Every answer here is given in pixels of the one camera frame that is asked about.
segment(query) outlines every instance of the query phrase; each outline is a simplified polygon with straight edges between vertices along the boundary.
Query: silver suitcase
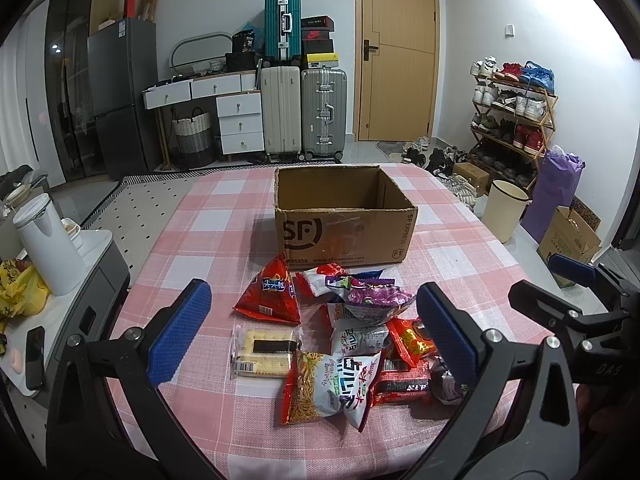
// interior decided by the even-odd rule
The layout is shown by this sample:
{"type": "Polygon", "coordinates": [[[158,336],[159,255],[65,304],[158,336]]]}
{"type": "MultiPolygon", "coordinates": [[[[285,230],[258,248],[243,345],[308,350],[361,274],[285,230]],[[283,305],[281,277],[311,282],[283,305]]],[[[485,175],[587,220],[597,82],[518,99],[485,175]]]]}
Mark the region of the silver suitcase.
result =
{"type": "Polygon", "coordinates": [[[300,133],[300,69],[275,66],[260,71],[262,126],[267,160],[272,154],[302,151],[300,133]]]}
{"type": "Polygon", "coordinates": [[[338,68],[302,72],[302,147],[314,156],[342,158],[347,129],[347,75],[338,68]]]}

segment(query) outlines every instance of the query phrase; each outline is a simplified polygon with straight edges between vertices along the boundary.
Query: purple bag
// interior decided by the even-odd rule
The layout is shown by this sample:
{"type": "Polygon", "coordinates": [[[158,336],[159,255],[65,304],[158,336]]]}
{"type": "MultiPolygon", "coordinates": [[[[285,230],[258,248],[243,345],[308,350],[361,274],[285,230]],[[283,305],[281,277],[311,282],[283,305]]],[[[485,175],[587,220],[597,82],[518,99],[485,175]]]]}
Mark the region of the purple bag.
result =
{"type": "Polygon", "coordinates": [[[522,227],[540,243],[559,205],[569,207],[584,169],[584,162],[554,146],[540,162],[533,200],[522,219],[522,227]]]}

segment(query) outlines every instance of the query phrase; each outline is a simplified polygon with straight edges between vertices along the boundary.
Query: teal suitcase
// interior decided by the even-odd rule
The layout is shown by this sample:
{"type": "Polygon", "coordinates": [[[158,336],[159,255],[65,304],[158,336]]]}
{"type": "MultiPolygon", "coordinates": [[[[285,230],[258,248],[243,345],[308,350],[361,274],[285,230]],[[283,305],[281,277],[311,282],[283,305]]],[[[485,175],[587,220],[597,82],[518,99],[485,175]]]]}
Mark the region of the teal suitcase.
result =
{"type": "Polygon", "coordinates": [[[264,0],[264,55],[274,62],[300,65],[302,58],[300,0],[264,0]]]}

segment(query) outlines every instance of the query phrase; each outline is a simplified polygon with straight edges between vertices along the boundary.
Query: white suitcase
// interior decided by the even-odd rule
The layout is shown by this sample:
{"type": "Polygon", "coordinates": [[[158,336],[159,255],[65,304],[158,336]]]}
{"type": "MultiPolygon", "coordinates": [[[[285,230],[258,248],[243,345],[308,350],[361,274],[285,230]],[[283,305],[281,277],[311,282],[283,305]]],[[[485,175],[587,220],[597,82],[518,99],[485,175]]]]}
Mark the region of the white suitcase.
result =
{"type": "Polygon", "coordinates": [[[300,69],[297,66],[275,66],[260,71],[262,125],[267,161],[272,154],[302,151],[302,118],[300,117],[300,69]]]}

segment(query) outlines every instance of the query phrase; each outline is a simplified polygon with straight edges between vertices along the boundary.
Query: wooden door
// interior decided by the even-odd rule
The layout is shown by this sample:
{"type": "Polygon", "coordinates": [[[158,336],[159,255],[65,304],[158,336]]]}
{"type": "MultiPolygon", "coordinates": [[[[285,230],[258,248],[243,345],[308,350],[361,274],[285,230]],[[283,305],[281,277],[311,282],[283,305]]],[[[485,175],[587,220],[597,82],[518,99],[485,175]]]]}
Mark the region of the wooden door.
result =
{"type": "Polygon", "coordinates": [[[358,139],[430,136],[438,51],[436,0],[361,2],[358,139]],[[366,48],[367,42],[372,48],[366,48]]]}

